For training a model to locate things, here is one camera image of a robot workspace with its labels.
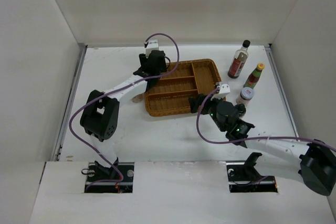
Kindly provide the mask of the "brown wicker divided basket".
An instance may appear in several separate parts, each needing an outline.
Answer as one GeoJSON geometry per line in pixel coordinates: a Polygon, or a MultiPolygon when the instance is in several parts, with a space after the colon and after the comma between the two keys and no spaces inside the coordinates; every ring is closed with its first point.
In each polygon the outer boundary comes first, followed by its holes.
{"type": "Polygon", "coordinates": [[[221,81],[216,64],[211,59],[172,62],[162,77],[144,94],[145,108],[150,116],[168,116],[191,112],[188,99],[199,94],[207,95],[221,81]]]}

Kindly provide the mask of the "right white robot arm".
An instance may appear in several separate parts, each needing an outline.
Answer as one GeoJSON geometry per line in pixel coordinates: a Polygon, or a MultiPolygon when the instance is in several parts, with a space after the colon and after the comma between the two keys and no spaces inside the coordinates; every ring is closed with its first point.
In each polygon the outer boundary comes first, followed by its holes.
{"type": "Polygon", "coordinates": [[[331,195],[335,186],[335,148],[317,139],[272,136],[245,122],[232,103],[213,94],[188,99],[191,113],[209,115],[226,140],[220,144],[252,150],[244,163],[244,175],[251,180],[275,176],[298,181],[311,191],[331,195]]]}

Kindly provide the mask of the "tall dark vinegar bottle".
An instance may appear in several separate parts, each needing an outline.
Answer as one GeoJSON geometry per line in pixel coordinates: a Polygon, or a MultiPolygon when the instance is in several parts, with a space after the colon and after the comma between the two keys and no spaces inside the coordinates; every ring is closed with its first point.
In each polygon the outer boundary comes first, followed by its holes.
{"type": "Polygon", "coordinates": [[[227,75],[232,78],[236,79],[239,77],[247,59],[249,56],[248,48],[250,46],[249,40],[244,40],[243,44],[240,49],[238,49],[235,54],[234,58],[231,62],[230,68],[228,70],[227,75]]]}

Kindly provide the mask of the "pink-cap clear spice bottle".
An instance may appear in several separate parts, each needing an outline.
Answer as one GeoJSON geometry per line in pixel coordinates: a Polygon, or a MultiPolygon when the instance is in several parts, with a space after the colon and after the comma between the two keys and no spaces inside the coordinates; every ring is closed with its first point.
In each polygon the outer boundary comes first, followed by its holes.
{"type": "Polygon", "coordinates": [[[143,96],[136,96],[132,99],[133,103],[140,103],[143,101],[143,96]]]}

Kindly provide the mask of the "green red sauce bottle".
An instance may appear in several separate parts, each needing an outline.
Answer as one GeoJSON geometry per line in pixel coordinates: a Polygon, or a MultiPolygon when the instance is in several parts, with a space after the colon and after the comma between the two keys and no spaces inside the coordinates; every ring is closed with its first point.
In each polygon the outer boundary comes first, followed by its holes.
{"type": "Polygon", "coordinates": [[[261,73],[264,70],[265,65],[263,63],[258,63],[256,68],[252,71],[252,73],[247,78],[246,82],[244,83],[244,88],[251,88],[253,89],[256,84],[258,83],[261,73]]]}

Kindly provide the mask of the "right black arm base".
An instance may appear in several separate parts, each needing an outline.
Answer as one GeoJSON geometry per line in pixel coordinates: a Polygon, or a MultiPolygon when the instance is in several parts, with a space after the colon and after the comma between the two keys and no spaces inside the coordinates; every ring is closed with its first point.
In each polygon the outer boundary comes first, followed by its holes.
{"type": "Polygon", "coordinates": [[[255,169],[262,153],[253,152],[245,161],[226,163],[229,191],[231,193],[277,193],[274,176],[261,176],[255,169]]]}

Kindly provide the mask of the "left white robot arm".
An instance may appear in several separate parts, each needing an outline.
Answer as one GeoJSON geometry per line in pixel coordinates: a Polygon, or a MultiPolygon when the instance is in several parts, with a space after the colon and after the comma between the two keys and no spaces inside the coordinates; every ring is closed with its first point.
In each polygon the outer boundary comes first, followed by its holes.
{"type": "Polygon", "coordinates": [[[107,162],[117,160],[113,148],[107,148],[103,142],[117,129],[119,109],[137,95],[149,91],[167,71],[166,55],[161,50],[152,50],[149,55],[140,54],[139,58],[139,69],[125,82],[105,92],[91,91],[80,118],[80,126],[90,136],[90,141],[81,140],[82,143],[107,162]]]}

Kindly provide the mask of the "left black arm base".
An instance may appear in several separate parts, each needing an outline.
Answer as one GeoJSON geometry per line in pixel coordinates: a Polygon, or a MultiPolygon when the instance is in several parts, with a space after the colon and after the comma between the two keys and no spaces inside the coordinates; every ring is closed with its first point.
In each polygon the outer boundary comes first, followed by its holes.
{"type": "Polygon", "coordinates": [[[119,173],[109,166],[103,166],[98,161],[89,163],[87,168],[81,170],[81,174],[86,177],[84,193],[95,194],[124,194],[133,192],[134,163],[120,163],[118,159],[114,166],[123,175],[123,180],[119,173]]]}

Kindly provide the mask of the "black-cap small pepper bottle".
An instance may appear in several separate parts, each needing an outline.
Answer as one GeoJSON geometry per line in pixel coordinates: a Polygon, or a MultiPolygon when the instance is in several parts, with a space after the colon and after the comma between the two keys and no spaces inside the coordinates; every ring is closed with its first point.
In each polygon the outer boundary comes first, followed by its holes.
{"type": "Polygon", "coordinates": [[[235,109],[238,111],[239,118],[242,118],[246,114],[246,107],[244,104],[237,104],[235,105],[235,109]]]}

